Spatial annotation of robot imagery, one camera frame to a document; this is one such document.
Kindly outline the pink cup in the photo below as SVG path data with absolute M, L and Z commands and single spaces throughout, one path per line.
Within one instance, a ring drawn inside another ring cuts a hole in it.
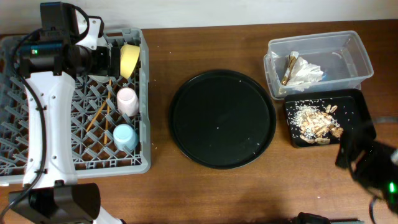
M 118 111 L 128 117 L 135 116 L 139 112 L 139 99 L 132 88 L 121 88 L 117 93 Z

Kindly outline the yellow bowl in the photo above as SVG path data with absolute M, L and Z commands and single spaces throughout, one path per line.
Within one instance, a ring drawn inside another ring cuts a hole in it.
M 128 79 L 139 60 L 140 47 L 135 45 L 125 44 L 121 48 L 121 59 L 120 59 L 120 76 Z

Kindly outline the white napkin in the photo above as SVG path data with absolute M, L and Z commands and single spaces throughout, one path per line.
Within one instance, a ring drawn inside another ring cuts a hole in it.
M 321 70 L 321 66 L 308 63 L 296 51 L 291 51 L 290 55 L 296 56 L 297 61 L 287 84 L 283 86 L 291 86 L 293 90 L 304 91 L 310 87 L 310 84 L 320 82 L 323 79 L 324 72 Z

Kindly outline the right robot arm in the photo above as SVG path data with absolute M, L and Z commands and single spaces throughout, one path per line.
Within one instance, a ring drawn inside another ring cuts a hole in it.
M 369 216 L 376 223 L 374 204 L 384 201 L 397 214 L 397 149 L 373 140 L 359 131 L 341 135 L 335 166 L 349 171 L 351 178 L 372 195 Z

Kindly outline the gold foil wrapper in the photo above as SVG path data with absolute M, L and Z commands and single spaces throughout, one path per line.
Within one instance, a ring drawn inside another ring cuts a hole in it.
M 281 81 L 282 85 L 286 85 L 287 84 L 287 82 L 288 82 L 288 80 L 290 78 L 291 71 L 292 71 L 296 61 L 297 61 L 297 57 L 296 56 L 293 56 L 293 55 L 289 56 L 289 64 L 288 64 L 287 69 L 285 71 L 284 77 L 283 77 L 283 79 Z

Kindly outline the blue cup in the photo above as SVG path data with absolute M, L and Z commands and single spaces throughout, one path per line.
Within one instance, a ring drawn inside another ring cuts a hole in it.
M 117 149 L 134 151 L 139 142 L 139 136 L 128 124 L 120 124 L 113 131 L 114 144 Z

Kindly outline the food scraps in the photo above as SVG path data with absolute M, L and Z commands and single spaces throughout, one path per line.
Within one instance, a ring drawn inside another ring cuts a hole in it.
M 300 100 L 287 106 L 287 124 L 292 139 L 306 144 L 326 145 L 340 139 L 343 127 L 335 118 L 338 105 L 326 105 L 324 100 Z

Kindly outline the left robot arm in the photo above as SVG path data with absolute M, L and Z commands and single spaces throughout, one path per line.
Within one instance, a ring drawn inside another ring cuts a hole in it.
M 33 223 L 119 223 L 101 206 L 94 183 L 79 184 L 72 158 L 71 109 L 81 75 L 116 77 L 121 50 L 100 47 L 104 23 L 65 2 L 40 5 L 41 28 L 12 51 L 10 66 L 29 107 L 28 161 L 23 189 L 8 210 Z

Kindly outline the grey plate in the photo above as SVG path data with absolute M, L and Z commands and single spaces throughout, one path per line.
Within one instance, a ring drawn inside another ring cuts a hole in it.
M 104 76 L 97 76 L 97 75 L 89 75 L 89 77 L 99 83 L 108 83 L 110 80 L 110 77 L 104 77 Z

